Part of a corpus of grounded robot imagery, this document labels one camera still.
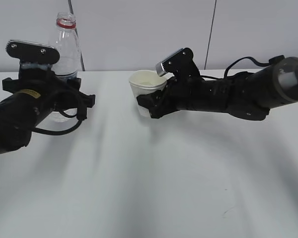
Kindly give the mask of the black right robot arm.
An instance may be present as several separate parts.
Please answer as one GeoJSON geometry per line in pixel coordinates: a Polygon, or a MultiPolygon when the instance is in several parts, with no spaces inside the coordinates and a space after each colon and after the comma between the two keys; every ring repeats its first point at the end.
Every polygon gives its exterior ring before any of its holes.
{"type": "Polygon", "coordinates": [[[261,121],[273,108],[298,102],[298,58],[282,56],[258,71],[242,71],[207,80],[192,62],[180,67],[162,90],[138,95],[139,106],[153,119],[177,111],[226,113],[261,121]]]}

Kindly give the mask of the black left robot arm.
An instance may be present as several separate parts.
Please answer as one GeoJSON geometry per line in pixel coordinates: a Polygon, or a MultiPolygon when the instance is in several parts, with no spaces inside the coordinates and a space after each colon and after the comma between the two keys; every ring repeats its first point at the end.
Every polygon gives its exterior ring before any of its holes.
{"type": "Polygon", "coordinates": [[[49,68],[20,68],[18,79],[2,80],[2,89],[11,95],[0,102],[0,154],[26,147],[34,132],[51,136],[73,132],[95,105],[95,95],[80,92],[78,81],[63,82],[49,68]],[[38,128],[52,112],[77,122],[60,131],[38,128]]]}

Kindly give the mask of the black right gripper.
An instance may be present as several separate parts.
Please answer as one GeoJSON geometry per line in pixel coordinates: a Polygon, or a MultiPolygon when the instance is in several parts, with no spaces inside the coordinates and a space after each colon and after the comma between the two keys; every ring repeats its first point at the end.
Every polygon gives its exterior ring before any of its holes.
{"type": "Polygon", "coordinates": [[[148,109],[152,119],[159,119],[165,115],[188,110],[188,100],[192,92],[204,82],[203,77],[189,77],[177,79],[169,78],[163,90],[141,94],[136,97],[138,105],[148,109]]]}

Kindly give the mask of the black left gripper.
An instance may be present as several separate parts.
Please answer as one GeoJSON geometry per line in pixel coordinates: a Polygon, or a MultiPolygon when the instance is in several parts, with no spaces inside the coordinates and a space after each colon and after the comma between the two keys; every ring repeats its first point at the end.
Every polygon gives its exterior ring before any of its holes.
{"type": "Polygon", "coordinates": [[[38,99],[45,98],[53,109],[52,120],[69,120],[76,117],[79,110],[92,108],[95,96],[80,92],[81,78],[77,71],[61,73],[56,68],[40,68],[21,64],[18,79],[2,81],[2,89],[10,93],[29,93],[38,99]]]}

